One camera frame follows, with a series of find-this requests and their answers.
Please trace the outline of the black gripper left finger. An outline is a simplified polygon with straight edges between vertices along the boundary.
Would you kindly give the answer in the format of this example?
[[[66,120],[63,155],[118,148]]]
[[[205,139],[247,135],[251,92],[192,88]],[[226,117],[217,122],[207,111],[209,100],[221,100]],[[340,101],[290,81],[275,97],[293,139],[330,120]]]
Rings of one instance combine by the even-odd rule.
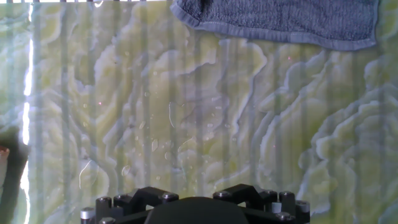
[[[149,215],[148,206],[156,207],[179,199],[179,195],[155,187],[134,189],[128,194],[103,196],[93,207],[80,210],[81,224],[144,223]]]

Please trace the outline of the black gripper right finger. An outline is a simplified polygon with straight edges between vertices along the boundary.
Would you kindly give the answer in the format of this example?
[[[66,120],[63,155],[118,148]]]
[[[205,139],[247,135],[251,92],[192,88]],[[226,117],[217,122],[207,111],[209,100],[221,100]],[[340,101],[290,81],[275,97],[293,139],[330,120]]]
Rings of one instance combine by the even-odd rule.
[[[213,193],[215,200],[245,203],[243,213],[249,223],[310,224],[310,203],[291,191],[276,192],[258,185],[238,184]]]

